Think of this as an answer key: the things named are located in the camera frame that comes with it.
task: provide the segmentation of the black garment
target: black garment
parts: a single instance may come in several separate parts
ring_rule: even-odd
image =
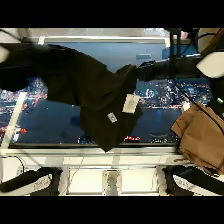
[[[27,78],[40,76],[48,87],[48,100],[81,106],[81,127],[106,151],[124,140],[142,114],[138,106],[134,114],[122,112],[127,93],[135,90],[135,66],[114,74],[96,59],[66,47],[1,46],[10,54],[0,64],[0,87],[17,91],[28,86]],[[107,123],[111,112],[117,117],[113,125]]]

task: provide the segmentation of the clothing label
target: clothing label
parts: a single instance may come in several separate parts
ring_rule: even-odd
[[[127,94],[122,112],[133,114],[135,112],[135,108],[138,104],[139,98],[140,96],[134,94]]]
[[[117,121],[117,118],[115,117],[114,113],[110,113],[110,114],[108,114],[107,116],[108,116],[108,118],[110,119],[110,121],[111,121],[112,123],[114,123],[114,122]]]

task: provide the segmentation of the white panel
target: white panel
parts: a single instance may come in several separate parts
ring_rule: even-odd
[[[70,171],[70,177],[77,170]],[[70,193],[102,192],[102,170],[78,170],[69,187]]]
[[[156,169],[122,170],[122,192],[150,192],[157,190]]]

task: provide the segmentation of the brown cloth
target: brown cloth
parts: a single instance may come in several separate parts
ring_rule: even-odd
[[[198,103],[224,129],[224,121],[209,107]],[[217,124],[196,105],[191,106],[174,123],[172,130],[181,137],[180,152],[191,162],[224,174],[224,136]]]

